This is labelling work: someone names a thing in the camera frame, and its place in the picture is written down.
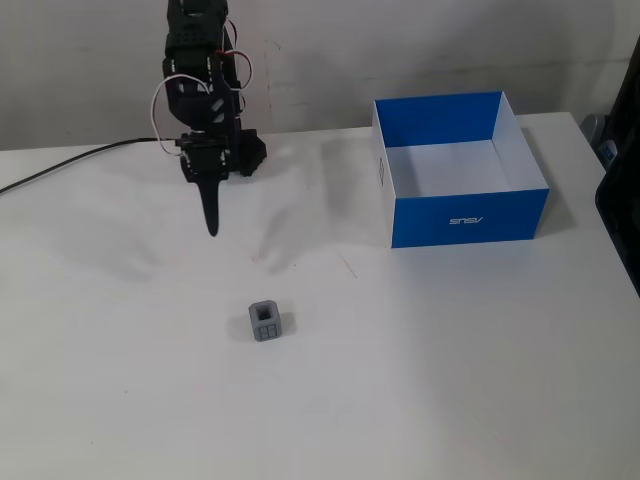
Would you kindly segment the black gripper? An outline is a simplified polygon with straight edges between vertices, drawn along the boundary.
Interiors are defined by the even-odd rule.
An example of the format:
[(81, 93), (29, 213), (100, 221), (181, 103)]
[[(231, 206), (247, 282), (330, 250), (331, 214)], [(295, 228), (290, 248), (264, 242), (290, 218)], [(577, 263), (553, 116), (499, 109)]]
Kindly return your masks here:
[[(227, 179), (239, 169), (239, 98), (221, 76), (207, 83), (193, 76), (176, 74), (166, 79), (171, 114), (188, 127), (176, 145), (191, 177), (218, 176)], [(196, 182), (205, 223), (212, 237), (219, 231), (219, 178)]]

